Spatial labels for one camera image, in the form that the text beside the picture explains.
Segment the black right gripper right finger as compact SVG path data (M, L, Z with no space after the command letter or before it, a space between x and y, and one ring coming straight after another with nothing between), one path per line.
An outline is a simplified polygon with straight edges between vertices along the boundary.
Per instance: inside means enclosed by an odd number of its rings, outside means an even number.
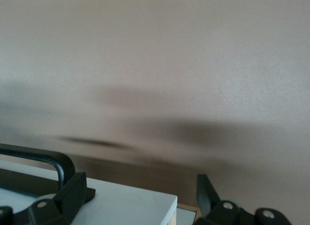
M291 222L278 210L259 208L251 214L229 200L218 196L206 174L197 175L196 199L201 217L196 225L289 225Z

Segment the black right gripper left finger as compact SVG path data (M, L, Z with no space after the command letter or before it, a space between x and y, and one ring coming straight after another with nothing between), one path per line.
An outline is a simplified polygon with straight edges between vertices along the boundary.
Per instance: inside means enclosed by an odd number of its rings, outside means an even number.
M76 173L52 199L41 199L26 209L13 213L1 206L2 225L69 225L86 202L87 181L84 172Z

